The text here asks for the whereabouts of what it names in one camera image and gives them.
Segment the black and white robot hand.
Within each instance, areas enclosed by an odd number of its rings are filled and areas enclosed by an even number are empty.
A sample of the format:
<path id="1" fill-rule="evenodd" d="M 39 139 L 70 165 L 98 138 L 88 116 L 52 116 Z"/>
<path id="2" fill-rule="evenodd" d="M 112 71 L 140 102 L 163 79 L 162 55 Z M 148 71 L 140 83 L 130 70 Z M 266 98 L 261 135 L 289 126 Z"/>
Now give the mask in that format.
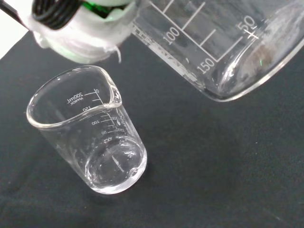
<path id="1" fill-rule="evenodd" d="M 29 0 L 22 21 L 42 48 L 77 63 L 120 55 L 143 0 Z"/>

